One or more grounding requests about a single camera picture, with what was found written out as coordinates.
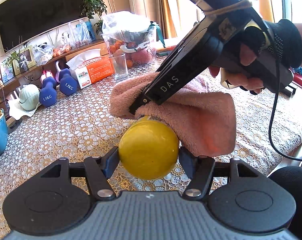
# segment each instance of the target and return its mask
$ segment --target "blue dumbbell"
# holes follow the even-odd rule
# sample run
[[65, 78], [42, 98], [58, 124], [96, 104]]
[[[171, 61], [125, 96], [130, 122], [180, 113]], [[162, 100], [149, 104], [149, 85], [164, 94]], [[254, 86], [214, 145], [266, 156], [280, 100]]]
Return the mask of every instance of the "blue dumbbell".
[[43, 80], [40, 91], [40, 103], [45, 107], [50, 107], [56, 103], [56, 80], [53, 77], [47, 77]]
[[78, 88], [78, 82], [71, 76], [71, 72], [68, 68], [60, 71], [59, 74], [60, 91], [66, 95], [72, 95]]

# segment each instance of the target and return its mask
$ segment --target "lace tablecloth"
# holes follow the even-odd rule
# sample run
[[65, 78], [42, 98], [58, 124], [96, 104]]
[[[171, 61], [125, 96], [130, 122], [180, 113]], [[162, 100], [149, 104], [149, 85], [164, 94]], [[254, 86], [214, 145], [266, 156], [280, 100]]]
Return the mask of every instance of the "lace tablecloth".
[[[148, 66], [129, 70], [134, 77], [154, 71], [164, 58], [159, 57]], [[203, 74], [211, 80], [212, 91], [228, 92], [235, 103], [237, 136], [234, 151], [217, 157], [220, 162], [229, 162], [240, 157], [251, 166], [267, 175], [281, 158], [271, 148], [268, 140], [268, 125], [274, 95], [268, 90], [253, 96], [240, 88], [224, 89], [219, 78], [212, 78], [208, 70]], [[41, 169], [65, 156], [70, 162], [81, 162], [93, 155], [103, 156], [117, 145], [133, 120], [123, 120], [108, 113], [109, 97], [116, 81], [112, 76], [93, 84], [76, 94], [65, 97], [58, 93], [57, 103], [42, 108], [31, 118], [25, 118], [20, 127], [11, 133], [5, 152], [0, 156], [0, 239], [9, 232], [1, 207], [6, 195]], [[294, 98], [279, 97], [273, 125], [273, 138], [278, 149], [289, 153], [302, 142], [302, 91]], [[85, 179], [72, 181], [87, 190]], [[145, 181], [132, 177], [121, 164], [109, 183], [115, 192], [119, 190], [179, 190], [188, 184], [181, 165], [161, 179]], [[212, 189], [226, 183], [226, 178], [215, 178]]]

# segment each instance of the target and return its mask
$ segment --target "pink towel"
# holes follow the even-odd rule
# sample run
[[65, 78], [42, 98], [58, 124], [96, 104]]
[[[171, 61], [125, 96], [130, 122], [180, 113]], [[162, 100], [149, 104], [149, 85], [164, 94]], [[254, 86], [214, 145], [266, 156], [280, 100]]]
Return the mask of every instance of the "pink towel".
[[235, 108], [229, 94], [210, 92], [202, 75], [197, 76], [160, 106], [149, 102], [137, 109], [130, 105], [158, 73], [148, 73], [115, 85], [110, 97], [110, 114], [128, 119], [153, 115], [175, 131], [182, 144], [195, 156], [229, 154], [235, 147]]

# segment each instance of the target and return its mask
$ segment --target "cable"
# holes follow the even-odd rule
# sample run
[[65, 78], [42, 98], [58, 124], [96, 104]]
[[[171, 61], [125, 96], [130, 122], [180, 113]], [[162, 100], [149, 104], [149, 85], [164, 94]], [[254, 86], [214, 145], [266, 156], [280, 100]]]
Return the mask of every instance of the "cable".
[[49, 38], [50, 38], [50, 40], [51, 40], [51, 42], [52, 42], [52, 46], [54, 46], [54, 44], [53, 44], [53, 41], [52, 41], [52, 38], [51, 38], [51, 35], [49, 34]]
[[55, 44], [57, 43], [57, 36], [59, 35], [59, 28], [57, 28], [57, 34], [56, 34], [56, 37], [55, 37]]
[[279, 57], [278, 57], [278, 54], [277, 54], [277, 50], [276, 50], [276, 46], [275, 46], [275, 43], [270, 35], [270, 33], [268, 31], [266, 31], [266, 34], [271, 42], [271, 45], [272, 45], [272, 48], [273, 48], [273, 51], [274, 51], [274, 55], [276, 57], [276, 75], [277, 75], [277, 92], [274, 96], [274, 102], [273, 102], [273, 107], [272, 107], [272, 112], [271, 112], [271, 117], [270, 117], [270, 122], [269, 122], [269, 131], [268, 131], [268, 136], [269, 136], [269, 141], [270, 141], [270, 144], [272, 146], [272, 148], [276, 151], [276, 153], [278, 153], [279, 155], [287, 158], [287, 159], [290, 159], [290, 160], [293, 160], [293, 161], [299, 161], [299, 162], [302, 162], [302, 159], [300, 158], [295, 158], [295, 157], [292, 157], [292, 156], [289, 156], [289, 155], [286, 155], [286, 154], [283, 154], [282, 152], [280, 152], [276, 147], [275, 145], [273, 144], [273, 141], [272, 141], [272, 137], [271, 137], [271, 129], [272, 129], [272, 124], [273, 124], [273, 119], [274, 119], [274, 114], [276, 112], [276, 107], [277, 107], [277, 102], [278, 102], [278, 96], [279, 96], [279, 92], [280, 92], [280, 60], [279, 60]]
[[41, 75], [39, 76], [39, 78], [37, 78], [37, 79], [29, 79], [29, 78], [27, 78], [27, 77], [25, 77], [25, 76], [24, 76], [24, 78], [27, 79], [27, 80], [29, 80], [30, 83], [31, 83], [32, 81], [39, 80], [39, 79], [41, 78], [41, 76], [42, 76], [42, 74], [41, 74]]

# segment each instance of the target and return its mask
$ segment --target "bolt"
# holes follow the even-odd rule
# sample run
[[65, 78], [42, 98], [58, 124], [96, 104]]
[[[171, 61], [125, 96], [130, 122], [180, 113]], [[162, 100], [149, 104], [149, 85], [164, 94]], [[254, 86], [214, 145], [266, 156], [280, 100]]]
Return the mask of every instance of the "bolt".
[[150, 194], [146, 195], [145, 197], [148, 199], [151, 199], [151, 198], [154, 198], [154, 195], [152, 193], [150, 193]]
[[100, 189], [97, 192], [97, 195], [99, 197], [111, 197], [114, 194], [114, 192], [110, 189]]
[[196, 188], [190, 188], [186, 190], [186, 195], [189, 197], [198, 197], [201, 195], [201, 191]]

